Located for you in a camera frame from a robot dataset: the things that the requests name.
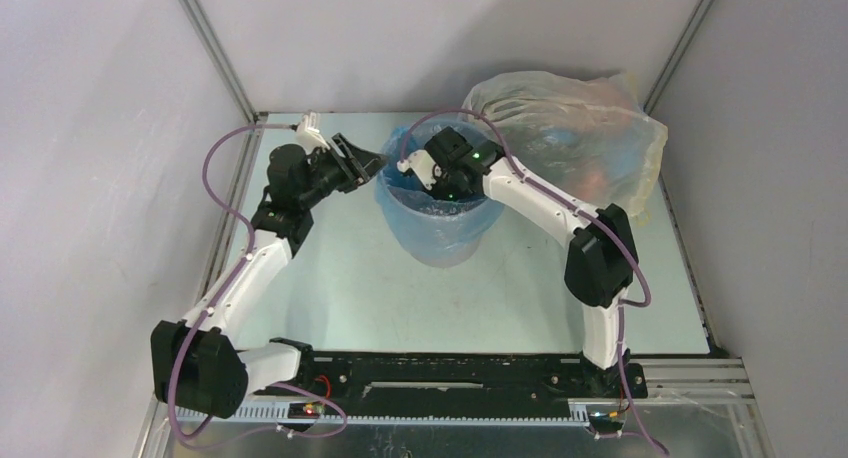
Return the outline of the blue plastic trash bag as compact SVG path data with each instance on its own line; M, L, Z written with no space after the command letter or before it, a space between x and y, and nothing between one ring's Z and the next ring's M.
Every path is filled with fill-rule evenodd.
M381 153L388 164L377 176L375 199L401 246L405 239L435 235L440 240L486 233L501 216L504 205L485 196L440 201L426 194L419 180L397 169L401 145L409 126L395 128Z

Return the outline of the grey plastic trash bin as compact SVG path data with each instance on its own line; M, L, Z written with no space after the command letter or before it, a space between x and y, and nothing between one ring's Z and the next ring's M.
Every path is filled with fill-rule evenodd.
M451 268L469 260L478 250L483 234L440 240L435 235L422 239L405 239L401 247L420 263L434 268Z

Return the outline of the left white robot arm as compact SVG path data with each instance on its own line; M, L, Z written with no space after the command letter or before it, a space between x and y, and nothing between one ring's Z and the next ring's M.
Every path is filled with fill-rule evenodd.
M161 321L151 333L159 401L229 418L246 396L278 382L292 394L312 389L316 368L303 359L309 345L272 338L245 348L235 338L305 243L313 208L335 192L367 184L387 162L387 156L357 147L342 134L330 142L301 138L270 152L267 184L246 222L241 257L180 320Z

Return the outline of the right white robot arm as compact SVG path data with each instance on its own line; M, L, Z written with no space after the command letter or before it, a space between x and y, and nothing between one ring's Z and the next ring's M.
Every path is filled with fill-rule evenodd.
M542 179L499 143L472 145L446 128L398 164L437 199L484 196L535 224L566 252L563 281L581 304L585 389L606 396L622 381L626 353L619 306L637 278L638 254L627 213L597 208Z

